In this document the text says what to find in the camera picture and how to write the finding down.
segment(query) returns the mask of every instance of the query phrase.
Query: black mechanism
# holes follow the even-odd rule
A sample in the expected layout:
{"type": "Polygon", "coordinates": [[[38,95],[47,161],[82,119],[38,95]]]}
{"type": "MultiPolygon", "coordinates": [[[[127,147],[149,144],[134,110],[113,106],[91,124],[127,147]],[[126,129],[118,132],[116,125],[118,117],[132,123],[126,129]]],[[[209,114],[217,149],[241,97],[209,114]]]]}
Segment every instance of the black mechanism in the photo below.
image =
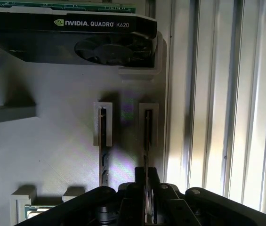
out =
{"type": "Polygon", "coordinates": [[[101,186],[26,220],[18,226],[266,226],[266,214],[203,188],[181,194],[160,183],[156,168],[148,168],[150,210],[145,223],[146,175],[135,168],[135,182],[113,189],[101,186]]]}
{"type": "Polygon", "coordinates": [[[0,48],[27,62],[154,67],[156,46],[144,16],[0,12],[0,48]]]}
{"type": "Polygon", "coordinates": [[[109,162],[106,146],[106,109],[99,109],[99,186],[108,186],[109,162]]]}

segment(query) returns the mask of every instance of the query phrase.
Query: fan blade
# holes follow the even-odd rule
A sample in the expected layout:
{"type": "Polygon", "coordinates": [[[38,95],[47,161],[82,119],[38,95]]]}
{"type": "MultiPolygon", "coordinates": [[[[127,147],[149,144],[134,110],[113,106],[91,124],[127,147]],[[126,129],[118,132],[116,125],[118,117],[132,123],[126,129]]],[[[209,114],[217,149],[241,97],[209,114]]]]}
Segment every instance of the fan blade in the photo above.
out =
{"type": "Polygon", "coordinates": [[[131,58],[130,58],[131,60],[141,60],[141,61],[143,61],[144,59],[143,58],[140,58],[140,57],[136,57],[136,56],[132,56],[131,58]]]}
{"type": "Polygon", "coordinates": [[[137,43],[136,39],[133,39],[133,41],[131,43],[129,43],[128,45],[126,45],[126,47],[131,48],[133,47],[135,44],[137,43]]]}
{"type": "Polygon", "coordinates": [[[91,40],[83,40],[79,43],[76,44],[75,46],[75,50],[79,51],[79,50],[94,50],[98,45],[94,42],[92,42],[91,40]]]}
{"type": "Polygon", "coordinates": [[[100,61],[100,63],[103,64],[103,65],[107,65],[107,63],[108,63],[108,59],[105,58],[105,57],[103,57],[103,56],[101,56],[101,57],[99,58],[99,61],[100,61]]]}
{"type": "Polygon", "coordinates": [[[82,49],[82,50],[80,50],[80,53],[81,53],[82,57],[84,57],[87,60],[92,58],[92,57],[96,57],[95,52],[93,50],[82,49]]]}
{"type": "Polygon", "coordinates": [[[110,44],[121,44],[119,42],[121,40],[121,36],[109,35],[108,38],[109,38],[110,44]]]}
{"type": "Polygon", "coordinates": [[[151,55],[152,51],[151,50],[137,50],[137,51],[134,51],[134,53],[136,54],[142,54],[142,55],[151,55]]]}

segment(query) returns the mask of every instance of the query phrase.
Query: circuit board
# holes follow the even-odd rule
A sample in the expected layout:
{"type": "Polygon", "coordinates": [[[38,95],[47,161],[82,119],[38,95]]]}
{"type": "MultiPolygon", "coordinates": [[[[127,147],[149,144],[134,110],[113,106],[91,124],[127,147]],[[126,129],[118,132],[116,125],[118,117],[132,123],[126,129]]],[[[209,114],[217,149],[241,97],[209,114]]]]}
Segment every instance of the circuit board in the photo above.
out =
{"type": "Polygon", "coordinates": [[[136,7],[130,4],[117,3],[88,3],[78,1],[41,1],[41,0],[17,0],[0,1],[0,7],[9,8],[12,6],[24,7],[45,7],[53,10],[74,10],[92,12],[115,12],[115,13],[135,13],[136,7]]]}

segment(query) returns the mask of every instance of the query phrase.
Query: gray surface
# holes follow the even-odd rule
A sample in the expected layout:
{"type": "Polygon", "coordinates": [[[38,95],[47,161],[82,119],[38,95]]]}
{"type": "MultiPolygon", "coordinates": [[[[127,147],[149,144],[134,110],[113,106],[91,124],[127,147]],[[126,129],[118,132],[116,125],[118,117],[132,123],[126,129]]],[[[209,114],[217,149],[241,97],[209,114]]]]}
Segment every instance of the gray surface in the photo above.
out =
{"type": "Polygon", "coordinates": [[[158,167],[162,178],[165,80],[165,67],[153,81],[133,83],[122,81],[117,67],[26,63],[3,54],[0,105],[8,86],[18,84],[35,100],[39,118],[0,123],[0,226],[9,225],[9,196],[20,185],[35,185],[40,196],[62,196],[69,186],[88,191],[98,185],[93,103],[104,97],[116,103],[110,186],[117,189],[133,181],[134,167],[142,164],[139,102],[159,103],[158,147],[150,153],[150,165],[158,167]]]}
{"type": "Polygon", "coordinates": [[[0,106],[0,122],[36,117],[36,106],[0,106]]]}

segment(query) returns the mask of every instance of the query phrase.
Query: nvidia logo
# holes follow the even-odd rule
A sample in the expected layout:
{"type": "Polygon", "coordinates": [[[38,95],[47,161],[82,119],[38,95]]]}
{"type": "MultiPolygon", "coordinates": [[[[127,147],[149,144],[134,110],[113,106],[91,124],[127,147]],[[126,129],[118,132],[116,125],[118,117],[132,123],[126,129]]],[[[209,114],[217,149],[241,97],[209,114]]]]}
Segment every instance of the nvidia logo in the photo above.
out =
{"type": "Polygon", "coordinates": [[[64,20],[63,19],[57,19],[57,20],[54,21],[54,23],[57,26],[63,26],[64,25],[64,20]]]}

